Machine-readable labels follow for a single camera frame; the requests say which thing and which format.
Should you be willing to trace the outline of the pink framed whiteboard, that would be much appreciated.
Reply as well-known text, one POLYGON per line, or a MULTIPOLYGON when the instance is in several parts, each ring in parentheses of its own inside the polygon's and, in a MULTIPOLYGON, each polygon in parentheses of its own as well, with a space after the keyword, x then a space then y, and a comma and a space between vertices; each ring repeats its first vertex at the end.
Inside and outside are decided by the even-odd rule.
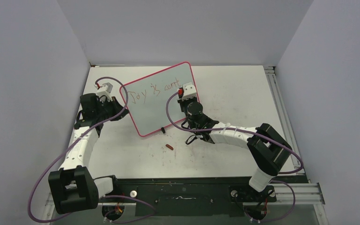
POLYGON ((128 82, 125 88, 119 89, 122 99, 125 99, 125 92, 128 93, 127 109, 139 136, 146 137, 171 124, 166 108, 174 122, 185 118, 176 101, 178 96, 170 101, 169 106, 166 103, 187 83, 196 87, 191 64, 182 62, 128 82))

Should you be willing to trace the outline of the red marker cap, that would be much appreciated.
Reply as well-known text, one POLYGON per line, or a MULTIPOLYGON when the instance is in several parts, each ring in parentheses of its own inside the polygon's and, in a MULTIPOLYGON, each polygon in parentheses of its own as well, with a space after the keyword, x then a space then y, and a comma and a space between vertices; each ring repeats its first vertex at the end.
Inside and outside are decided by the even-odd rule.
POLYGON ((170 150, 174 150, 174 148, 171 146, 171 145, 169 145, 169 144, 166 144, 165 145, 168 149, 170 149, 170 150))

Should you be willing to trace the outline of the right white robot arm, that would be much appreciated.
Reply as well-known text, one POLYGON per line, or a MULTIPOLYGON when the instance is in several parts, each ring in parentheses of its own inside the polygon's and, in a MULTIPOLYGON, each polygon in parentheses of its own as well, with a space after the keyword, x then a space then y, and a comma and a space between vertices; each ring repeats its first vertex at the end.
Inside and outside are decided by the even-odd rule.
POLYGON ((259 127, 236 127, 213 120, 204 114, 202 104, 195 97, 178 99, 178 103, 186 117, 186 129, 192 130, 194 140, 229 144, 251 152, 257 169, 246 187, 246 195, 253 201, 263 197, 266 186, 291 155, 291 147, 284 138, 267 123, 259 127))

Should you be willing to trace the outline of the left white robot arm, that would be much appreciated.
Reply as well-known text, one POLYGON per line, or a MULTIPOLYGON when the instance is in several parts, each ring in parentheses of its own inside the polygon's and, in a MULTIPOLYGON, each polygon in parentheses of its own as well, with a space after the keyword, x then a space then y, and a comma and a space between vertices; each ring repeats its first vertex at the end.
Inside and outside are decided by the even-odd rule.
POLYGON ((84 94, 80 102, 71 149, 59 169, 48 176, 55 209, 60 215, 95 209, 100 198, 115 202, 121 195, 120 187, 114 185, 114 175, 93 179, 87 166, 100 137, 102 122, 120 120, 129 111, 104 90, 84 94))

